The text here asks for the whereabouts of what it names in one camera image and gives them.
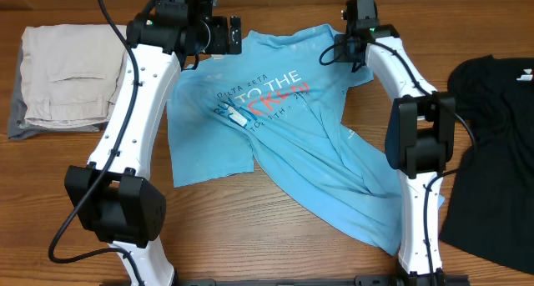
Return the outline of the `light blue printed t-shirt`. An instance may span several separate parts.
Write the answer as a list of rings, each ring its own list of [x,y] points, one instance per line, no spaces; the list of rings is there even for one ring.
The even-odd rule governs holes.
[[[321,65],[334,37],[327,24],[290,36],[253,31],[240,54],[183,71],[167,102],[174,185],[260,166],[317,217],[395,254],[400,181],[385,155],[341,122],[348,90],[373,73]]]

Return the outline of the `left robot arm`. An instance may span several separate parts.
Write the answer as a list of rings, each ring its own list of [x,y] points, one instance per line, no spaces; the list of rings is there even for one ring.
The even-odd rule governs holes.
[[[241,52],[241,21],[216,16],[215,0],[149,0],[118,34],[127,53],[118,100],[86,165],[64,186],[83,228],[116,253],[132,285],[176,285],[160,239],[165,196],[151,184],[154,142],[187,57]]]

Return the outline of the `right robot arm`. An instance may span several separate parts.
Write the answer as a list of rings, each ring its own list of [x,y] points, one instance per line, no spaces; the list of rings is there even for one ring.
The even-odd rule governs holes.
[[[393,285],[446,285],[438,244],[439,191],[454,146],[455,99],[429,84],[375,0],[348,0],[335,61],[368,67],[392,101],[385,155],[402,189],[402,236]]]

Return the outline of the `folded beige trousers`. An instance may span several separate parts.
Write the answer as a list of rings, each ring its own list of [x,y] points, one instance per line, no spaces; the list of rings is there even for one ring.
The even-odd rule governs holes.
[[[22,50],[25,123],[65,129],[110,119],[126,62],[125,48],[110,26],[27,27]]]

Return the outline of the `black t-shirt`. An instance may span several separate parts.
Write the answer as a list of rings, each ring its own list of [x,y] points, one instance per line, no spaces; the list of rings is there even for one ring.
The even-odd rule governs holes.
[[[533,272],[532,58],[467,60],[447,84],[477,145],[456,174],[440,239],[523,273]]]

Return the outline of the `folded grey garment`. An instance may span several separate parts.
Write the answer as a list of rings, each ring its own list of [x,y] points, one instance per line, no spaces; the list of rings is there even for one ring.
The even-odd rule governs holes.
[[[27,112],[27,105],[23,100],[21,90],[22,75],[20,73],[20,66],[22,60],[23,50],[22,46],[19,46],[15,82],[10,102],[10,115],[8,117],[8,140],[20,141],[32,138],[41,133],[97,133],[106,128],[106,123],[89,124],[77,128],[45,128],[26,124],[24,116]]]

